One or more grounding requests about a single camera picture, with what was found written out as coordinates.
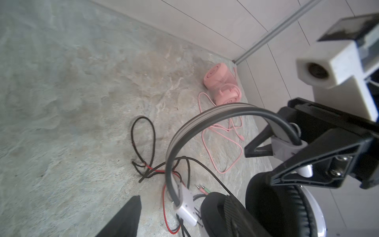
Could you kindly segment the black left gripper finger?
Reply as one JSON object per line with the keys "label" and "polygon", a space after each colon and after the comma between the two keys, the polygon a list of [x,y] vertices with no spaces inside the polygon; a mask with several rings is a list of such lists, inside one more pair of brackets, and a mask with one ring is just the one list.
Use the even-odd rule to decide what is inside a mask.
{"label": "black left gripper finger", "polygon": [[140,196],[133,196],[96,237],[136,237],[141,210]]}

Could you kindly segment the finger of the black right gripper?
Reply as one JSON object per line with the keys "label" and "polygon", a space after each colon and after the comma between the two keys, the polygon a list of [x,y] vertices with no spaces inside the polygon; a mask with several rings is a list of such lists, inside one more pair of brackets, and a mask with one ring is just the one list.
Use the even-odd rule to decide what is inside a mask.
{"label": "finger of the black right gripper", "polygon": [[249,144],[244,148],[246,158],[269,157],[273,156],[272,145],[261,146],[265,141],[273,136],[270,125],[267,125]]}

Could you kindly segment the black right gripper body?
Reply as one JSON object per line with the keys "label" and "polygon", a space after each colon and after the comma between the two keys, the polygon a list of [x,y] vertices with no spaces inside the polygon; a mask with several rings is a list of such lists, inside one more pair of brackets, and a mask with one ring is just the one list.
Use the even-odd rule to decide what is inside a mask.
{"label": "black right gripper body", "polygon": [[360,188],[379,184],[379,125],[296,98],[278,114],[297,124],[308,145],[270,173],[269,183],[339,188],[351,176]]}

